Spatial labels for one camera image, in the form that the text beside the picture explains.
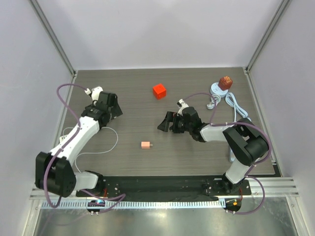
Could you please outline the pink plug adapter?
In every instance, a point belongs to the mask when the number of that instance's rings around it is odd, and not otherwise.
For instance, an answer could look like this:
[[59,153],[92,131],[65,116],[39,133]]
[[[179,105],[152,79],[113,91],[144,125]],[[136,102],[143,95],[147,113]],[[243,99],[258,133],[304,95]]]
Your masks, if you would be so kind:
[[141,142],[141,148],[142,149],[150,149],[153,147],[153,144],[151,142],[148,141],[142,141]]

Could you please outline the orange-red cube socket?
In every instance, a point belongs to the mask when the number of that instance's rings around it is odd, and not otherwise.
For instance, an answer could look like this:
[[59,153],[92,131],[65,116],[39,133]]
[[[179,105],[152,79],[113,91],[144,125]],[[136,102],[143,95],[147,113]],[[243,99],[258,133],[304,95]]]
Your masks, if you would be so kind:
[[167,90],[163,84],[157,84],[153,86],[153,95],[157,100],[166,97]]

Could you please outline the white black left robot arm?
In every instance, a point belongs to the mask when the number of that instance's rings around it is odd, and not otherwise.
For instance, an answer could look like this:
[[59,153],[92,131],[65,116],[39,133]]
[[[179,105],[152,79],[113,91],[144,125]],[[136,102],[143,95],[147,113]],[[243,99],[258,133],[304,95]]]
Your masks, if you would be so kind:
[[37,188],[61,197],[68,197],[73,191],[82,194],[82,190],[88,190],[95,197],[104,192],[103,175],[93,171],[75,172],[72,166],[87,142],[123,112],[114,93],[92,91],[90,97],[92,103],[85,107],[67,137],[48,153],[40,152],[37,155]]

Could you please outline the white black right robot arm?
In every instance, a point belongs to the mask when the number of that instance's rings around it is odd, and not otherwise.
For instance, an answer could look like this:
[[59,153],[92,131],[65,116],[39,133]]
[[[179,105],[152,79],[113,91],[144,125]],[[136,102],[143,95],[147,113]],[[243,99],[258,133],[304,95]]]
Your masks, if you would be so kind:
[[226,141],[235,155],[230,168],[222,176],[222,189],[234,194],[252,167],[265,154],[270,153],[268,137],[248,118],[226,124],[211,124],[201,120],[194,107],[186,107],[175,113],[168,111],[158,130],[175,134],[188,132],[195,141],[206,143]]

